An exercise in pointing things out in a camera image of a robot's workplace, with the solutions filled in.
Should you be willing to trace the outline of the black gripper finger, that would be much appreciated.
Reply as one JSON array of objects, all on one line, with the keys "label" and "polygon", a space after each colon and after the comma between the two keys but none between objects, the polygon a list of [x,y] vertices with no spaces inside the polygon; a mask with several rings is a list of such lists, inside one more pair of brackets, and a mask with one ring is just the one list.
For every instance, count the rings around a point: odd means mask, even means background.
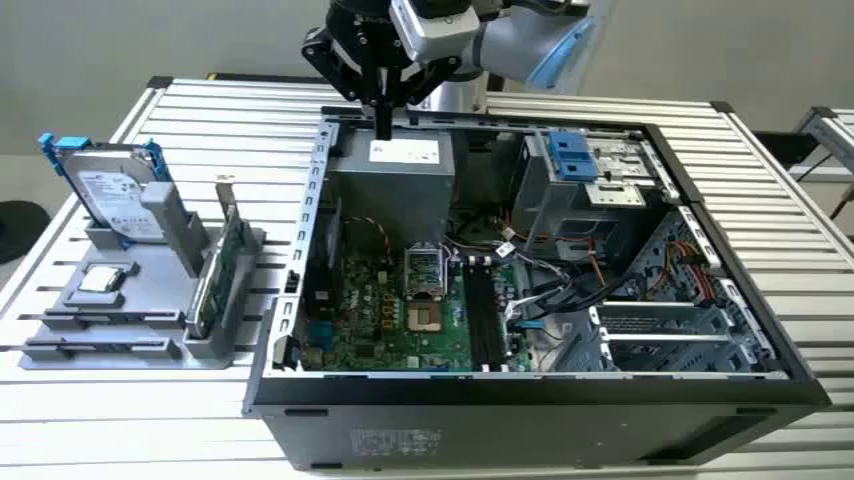
[{"label": "black gripper finger", "polygon": [[459,57],[439,58],[429,61],[405,80],[401,79],[401,66],[393,65],[387,68],[383,93],[384,139],[392,138],[393,111],[405,105],[419,104],[459,67]]},{"label": "black gripper finger", "polygon": [[302,41],[302,56],[325,78],[340,95],[349,101],[357,100],[372,109],[375,138],[384,138],[384,97],[381,92],[380,67],[367,36],[356,33],[355,41],[341,43],[351,47],[351,59],[359,69],[349,66],[335,51],[335,39],[325,27],[308,31]]}]

